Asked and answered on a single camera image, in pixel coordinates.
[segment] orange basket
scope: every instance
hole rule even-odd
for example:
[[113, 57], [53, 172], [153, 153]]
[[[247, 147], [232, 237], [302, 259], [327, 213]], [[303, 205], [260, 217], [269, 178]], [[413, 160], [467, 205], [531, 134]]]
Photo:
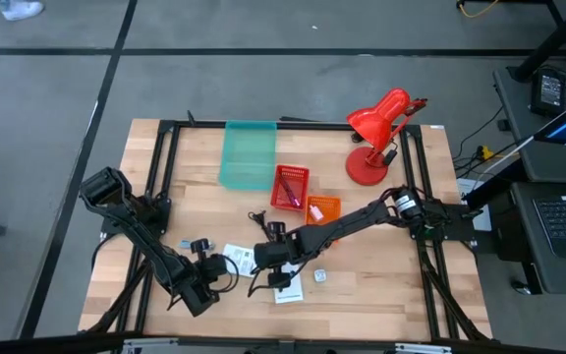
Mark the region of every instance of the orange basket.
[[[290, 197], [281, 183], [281, 177], [287, 182], [287, 186], [299, 201], [300, 205], [295, 207], [290, 202]], [[310, 171], [305, 167], [277, 165], [274, 174], [274, 186], [272, 187], [272, 197], [270, 205], [286, 210], [303, 212], [305, 209], [305, 195], [307, 185], [310, 183]]]
[[[318, 207], [322, 220], [316, 222], [310, 214], [310, 206]], [[307, 196], [305, 203], [305, 225], [324, 225], [340, 217], [340, 199], [326, 196]]]

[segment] wooden tabletop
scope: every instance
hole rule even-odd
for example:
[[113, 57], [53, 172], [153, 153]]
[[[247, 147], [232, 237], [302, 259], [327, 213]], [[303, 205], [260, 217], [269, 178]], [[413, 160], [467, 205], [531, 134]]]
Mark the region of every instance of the wooden tabletop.
[[[133, 121], [126, 142], [121, 170], [143, 192], [152, 156], [158, 120]], [[422, 126], [426, 159], [435, 197], [458, 203], [453, 164], [442, 127]], [[224, 130], [184, 128], [171, 183], [173, 201], [170, 224], [162, 242], [178, 249], [181, 240], [208, 238], [222, 252], [227, 243], [251, 248], [263, 242], [261, 229], [249, 220], [249, 211], [267, 210], [266, 221], [285, 221], [287, 229], [301, 226], [304, 216], [294, 211], [274, 209], [268, 192], [230, 191], [218, 183]], [[364, 187], [353, 182], [344, 169], [347, 154], [357, 145], [350, 132], [279, 130], [276, 163], [301, 165], [310, 170], [310, 195], [337, 196], [342, 214], [376, 199], [389, 187], [405, 184], [403, 156], [398, 155], [385, 180]], [[157, 183], [162, 180], [169, 146], [166, 138]], [[416, 147], [410, 148], [417, 176]], [[444, 254], [451, 290], [466, 314], [485, 334], [490, 335], [488, 316], [481, 293], [473, 255], [458, 242], [444, 242]], [[80, 329], [93, 325], [115, 300], [124, 286], [132, 244], [124, 236], [108, 242], [99, 252], [92, 274]], [[191, 259], [186, 250], [177, 250]], [[316, 283], [313, 271], [322, 268], [327, 280]], [[250, 280], [241, 277], [234, 291], [221, 294], [219, 303], [193, 318], [183, 304], [166, 311], [169, 295], [153, 283], [144, 332], [148, 334], [218, 337], [276, 337], [303, 339], [429, 340], [421, 270], [415, 243], [407, 230], [377, 225], [342, 239], [299, 275], [305, 300], [274, 304], [272, 290], [259, 290], [247, 297]], [[221, 278], [223, 287], [228, 281]], [[441, 333], [446, 321], [437, 294], [436, 308]], [[128, 328], [133, 328], [139, 294], [131, 306]]]

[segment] orange container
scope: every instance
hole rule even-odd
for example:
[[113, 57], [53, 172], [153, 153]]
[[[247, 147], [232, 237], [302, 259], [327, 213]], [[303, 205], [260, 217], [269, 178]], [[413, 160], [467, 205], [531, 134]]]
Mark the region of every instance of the orange container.
[[[310, 206], [318, 207], [323, 218], [316, 222], [310, 214]], [[340, 217], [340, 199], [327, 196], [307, 196], [305, 203], [305, 225], [324, 225]]]

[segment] lamp shade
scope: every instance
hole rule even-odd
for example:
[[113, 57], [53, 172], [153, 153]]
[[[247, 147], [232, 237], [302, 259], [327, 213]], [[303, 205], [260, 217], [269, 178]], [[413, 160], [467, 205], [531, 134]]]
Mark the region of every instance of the lamp shade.
[[358, 109], [346, 119], [364, 140], [373, 148], [382, 151], [398, 132], [398, 130], [392, 131], [392, 123], [405, 113], [409, 104], [408, 93], [401, 88], [394, 88], [375, 107]]

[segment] teal plastic bin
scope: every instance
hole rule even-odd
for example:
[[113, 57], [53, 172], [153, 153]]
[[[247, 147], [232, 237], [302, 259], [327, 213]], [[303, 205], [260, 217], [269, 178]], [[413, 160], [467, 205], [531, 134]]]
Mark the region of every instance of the teal plastic bin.
[[275, 150], [276, 122], [226, 122], [220, 184], [234, 190], [271, 190]]

